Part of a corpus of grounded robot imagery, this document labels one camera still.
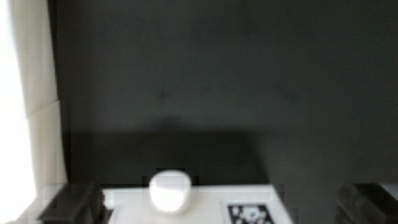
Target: black backdrop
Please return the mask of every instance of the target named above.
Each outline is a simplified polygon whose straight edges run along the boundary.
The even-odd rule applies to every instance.
[[[124,140],[108,145],[101,136],[156,134],[163,126],[188,136],[234,132],[238,149],[282,186],[298,223],[332,223],[341,183],[398,179],[398,2],[50,3],[69,180],[105,178],[101,169],[119,171],[112,160],[128,156],[146,158],[147,167],[121,163],[135,181],[174,161],[142,156],[144,148],[162,155],[169,146],[137,148]],[[91,142],[82,136],[94,136]],[[181,144],[192,148],[176,146],[187,150],[178,158],[197,150]],[[222,158],[226,151],[213,150]],[[211,172],[215,160],[194,159],[208,182],[224,175],[249,182],[233,172]]]

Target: white cylindrical object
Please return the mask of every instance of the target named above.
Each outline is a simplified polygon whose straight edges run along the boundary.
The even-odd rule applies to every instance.
[[[188,206],[190,177],[178,170],[162,171],[149,182],[151,203],[167,214],[183,212]]]

